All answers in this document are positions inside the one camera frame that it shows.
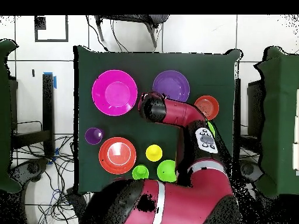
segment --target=lime green cup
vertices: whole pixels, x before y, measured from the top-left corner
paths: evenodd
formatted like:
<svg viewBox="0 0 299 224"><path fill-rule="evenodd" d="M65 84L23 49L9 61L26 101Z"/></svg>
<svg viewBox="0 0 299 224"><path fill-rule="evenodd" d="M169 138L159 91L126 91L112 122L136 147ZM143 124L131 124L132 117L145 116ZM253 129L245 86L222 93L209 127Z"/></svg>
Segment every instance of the lime green cup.
<svg viewBox="0 0 299 224"><path fill-rule="evenodd" d="M149 174L147 167L144 165L138 165L132 171L132 176L135 180L148 179Z"/></svg>
<svg viewBox="0 0 299 224"><path fill-rule="evenodd" d="M213 133L213 136L215 137L215 129L209 121L208 121L208 128L210 129L210 131Z"/></svg>
<svg viewBox="0 0 299 224"><path fill-rule="evenodd" d="M174 182L176 181L175 175L175 161L164 160L157 168L157 175L161 181Z"/></svg>

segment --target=green tablecloth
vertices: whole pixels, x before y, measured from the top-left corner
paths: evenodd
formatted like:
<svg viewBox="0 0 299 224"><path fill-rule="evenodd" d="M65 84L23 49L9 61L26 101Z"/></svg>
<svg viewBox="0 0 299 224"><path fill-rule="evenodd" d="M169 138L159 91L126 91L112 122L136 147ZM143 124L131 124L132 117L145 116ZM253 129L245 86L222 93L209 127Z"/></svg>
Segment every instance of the green tablecloth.
<svg viewBox="0 0 299 224"><path fill-rule="evenodd" d="M17 45L11 40L0 41L0 190L9 193L17 193L22 188L18 182L12 180L8 171L11 168L11 134L12 134L12 113L11 93L9 91L9 69L7 57L16 49Z"/></svg>
<svg viewBox="0 0 299 224"><path fill-rule="evenodd" d="M265 60L256 67L261 70L266 89L260 163L265 174L256 186L268 197L299 195L299 176L293 170L299 55L287 55L278 47L270 47L266 49Z"/></svg>
<svg viewBox="0 0 299 224"><path fill-rule="evenodd" d="M93 103L91 90L94 81L104 71L119 69L127 72L136 82L138 99L142 92L152 90L155 77L165 70L179 71L188 79L190 96L194 104L202 95L214 96L220 105L215 118L222 139L232 153L232 123L234 106L234 65L240 50L222 54L159 54L159 53L98 53L78 46L79 66L79 191L100 191L113 179L121 177L106 172L98 159L99 149L111 137L127 138L137 152L135 166L148 167L150 179L157 179L157 167L165 159L175 159L178 129L173 126L154 124L142 119L137 104L125 115L111 117L101 113ZM84 134L90 127L104 129L105 136L98 145L86 143ZM145 150L151 144L159 145L163 157L150 162ZM124 174L132 178L132 170Z"/></svg>

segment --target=floor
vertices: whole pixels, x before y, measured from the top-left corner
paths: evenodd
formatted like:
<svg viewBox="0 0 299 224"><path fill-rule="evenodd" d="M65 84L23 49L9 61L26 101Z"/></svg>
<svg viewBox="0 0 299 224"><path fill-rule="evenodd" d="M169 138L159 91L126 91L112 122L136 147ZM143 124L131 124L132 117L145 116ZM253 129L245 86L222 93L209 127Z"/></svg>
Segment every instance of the floor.
<svg viewBox="0 0 299 224"><path fill-rule="evenodd" d="M170 15L160 32L157 49L160 53L219 53L237 48L244 56L239 65L241 78L241 123L246 126L247 94L249 82L260 79L253 67L261 61L263 51L268 46L280 46L287 53L299 50L299 34L294 15ZM89 17L95 27L93 16ZM150 34L144 24L115 22L114 30L119 42L129 51L153 51ZM120 51L110 21L104 20L102 32L104 45L110 51ZM40 39L65 39L65 16L46 16L46 30L39 30ZM56 147L64 136L73 134L74 118L74 59L72 46L86 46L94 51L104 51L99 44L95 31L87 25L85 16L68 16L68 42L34 42L33 16L0 16L0 39L12 39L18 44L16 51L8 57L8 67L12 76L19 82L18 122L42 121L42 74L52 72L57 77L54 89L55 138ZM20 124L19 132L38 131L40 124ZM241 129L246 134L246 127ZM60 153L71 155L69 145ZM31 155L16 150L13 153L13 166L23 162ZM73 163L64 172L66 188L74 182ZM47 166L53 188L58 188L57 171L53 165ZM53 190L49 178L44 174L37 183L30 183L26 193L26 212L29 224L37 224L42 209L52 203ZM76 219L69 224L78 224Z"/></svg>

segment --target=red plate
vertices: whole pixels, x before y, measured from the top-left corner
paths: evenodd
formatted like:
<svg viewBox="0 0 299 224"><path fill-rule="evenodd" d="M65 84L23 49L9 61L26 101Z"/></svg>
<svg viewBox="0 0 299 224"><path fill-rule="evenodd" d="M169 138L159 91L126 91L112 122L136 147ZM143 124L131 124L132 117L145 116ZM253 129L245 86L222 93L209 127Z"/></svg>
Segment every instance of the red plate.
<svg viewBox="0 0 299 224"><path fill-rule="evenodd" d="M112 174L127 173L134 166L136 157L134 145L125 138L110 138L100 147L100 164Z"/></svg>
<svg viewBox="0 0 299 224"><path fill-rule="evenodd" d="M209 95L199 97L194 104L208 120L214 119L219 112L218 101Z"/></svg>

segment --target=pink bowl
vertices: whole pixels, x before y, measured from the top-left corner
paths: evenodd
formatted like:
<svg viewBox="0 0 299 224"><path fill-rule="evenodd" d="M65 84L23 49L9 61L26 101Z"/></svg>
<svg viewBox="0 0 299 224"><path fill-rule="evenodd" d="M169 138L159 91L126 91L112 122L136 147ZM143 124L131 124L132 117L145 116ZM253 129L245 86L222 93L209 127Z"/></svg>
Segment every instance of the pink bowl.
<svg viewBox="0 0 299 224"><path fill-rule="evenodd" d="M95 80L92 99L102 113L109 116L123 115L135 105L137 86L134 79L123 71L106 71Z"/></svg>

